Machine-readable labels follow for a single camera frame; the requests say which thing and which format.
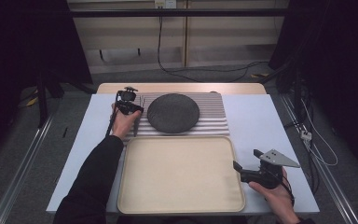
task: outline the person's left hand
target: person's left hand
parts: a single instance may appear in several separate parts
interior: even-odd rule
[[[112,135],[124,140],[127,133],[130,131],[133,122],[142,115],[142,112],[137,110],[133,114],[124,115],[119,109],[116,112],[115,123],[112,127]]]

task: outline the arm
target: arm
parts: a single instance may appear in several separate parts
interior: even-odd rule
[[[105,223],[106,203],[123,150],[122,139],[141,115],[117,112],[113,133],[94,148],[84,161],[77,178],[62,199],[54,223]]]

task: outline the cable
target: cable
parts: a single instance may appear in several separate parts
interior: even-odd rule
[[[305,111],[306,111],[306,113],[307,113],[307,116],[308,116],[308,118],[310,119],[310,113],[308,112],[308,109],[307,109],[307,107],[306,107],[306,105],[305,105],[305,103],[304,103],[304,101],[303,101],[302,99],[301,99],[301,102],[303,103],[303,106],[304,106],[304,109],[305,109]],[[324,138],[319,134],[318,130],[316,130],[316,128],[315,128],[315,126],[313,125],[313,122],[312,122],[311,120],[310,120],[310,125],[311,125],[311,127],[313,128],[313,130],[314,130],[314,131],[321,137],[321,139],[326,143],[326,145],[330,148],[331,152],[333,153],[334,157],[336,158],[336,161],[335,161],[334,163],[327,163],[327,162],[325,162],[323,158],[320,158],[319,156],[317,156],[316,153],[312,150],[310,141],[303,139],[304,145],[305,145],[305,147],[307,148],[307,150],[308,150],[309,152],[311,152],[311,153],[315,156],[315,158],[316,158],[318,161],[320,161],[321,163],[323,163],[324,165],[328,165],[328,166],[337,165],[337,164],[338,164],[338,157],[337,157],[336,153],[334,152],[334,150],[333,150],[333,149],[330,147],[330,145],[324,140]]]
[[[35,88],[30,94],[28,94],[24,98],[20,99],[20,103],[23,102],[24,100],[27,100],[28,98],[36,96],[36,95],[37,95],[37,88]]]
[[[250,63],[244,67],[241,67],[241,68],[235,68],[235,69],[228,69],[228,70],[218,70],[218,69],[206,69],[206,68],[186,68],[186,69],[177,69],[177,70],[167,70],[166,68],[164,68],[164,66],[162,65],[161,63],[161,60],[160,60],[160,48],[161,48],[161,33],[162,33],[162,17],[159,17],[159,33],[158,33],[158,66],[159,68],[166,72],[167,74],[171,75],[171,76],[175,76],[175,77],[183,77],[183,78],[186,78],[188,80],[191,80],[191,81],[195,81],[195,82],[203,82],[203,81],[200,81],[200,80],[196,80],[194,78],[191,78],[191,77],[186,77],[186,76],[182,76],[182,75],[178,75],[178,74],[175,74],[175,73],[178,73],[178,72],[190,72],[190,71],[203,71],[203,72],[221,72],[221,73],[225,73],[225,72],[236,72],[236,71],[241,71],[241,70],[245,70],[245,73],[240,76],[240,77],[237,77],[237,78],[234,78],[230,81],[227,81],[227,82],[234,82],[234,81],[237,81],[239,79],[241,79],[242,77],[245,77],[246,76],[246,73],[248,71],[248,69],[250,67],[253,67],[253,66],[256,66],[260,63],[268,63],[268,62],[253,62],[253,63]]]

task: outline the cream plastic tray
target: cream plastic tray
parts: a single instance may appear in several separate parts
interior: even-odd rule
[[[239,212],[245,198],[225,136],[136,137],[117,207],[124,214]]]

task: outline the black cable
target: black cable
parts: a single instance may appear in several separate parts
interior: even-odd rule
[[[164,66],[162,65],[161,63],[161,60],[160,60],[160,48],[161,48],[161,33],[162,33],[162,17],[159,17],[159,33],[158,33],[158,66],[159,68],[168,73],[169,75],[171,76],[175,76],[175,77],[183,77],[183,78],[186,78],[188,80],[191,80],[191,81],[195,81],[195,82],[203,82],[203,81],[200,81],[200,80],[196,80],[194,78],[191,78],[191,77],[186,77],[186,76],[182,76],[182,75],[178,75],[178,74],[175,74],[175,73],[178,73],[178,72],[189,72],[189,71],[202,71],[202,72],[221,72],[221,73],[225,73],[225,72],[236,72],[236,71],[240,71],[240,70],[245,70],[245,73],[240,76],[240,77],[237,77],[233,80],[230,80],[230,81],[227,81],[227,82],[234,82],[234,81],[237,81],[239,79],[241,79],[242,77],[245,77],[246,76],[246,73],[248,71],[248,69],[250,67],[253,67],[253,66],[256,66],[260,63],[268,63],[268,62],[253,62],[253,63],[250,63],[244,67],[241,67],[241,68],[235,68],[235,69],[228,69],[228,70],[218,70],[218,69],[206,69],[206,68],[186,68],[186,69],[177,69],[177,70],[167,70],[166,68],[164,68]]]

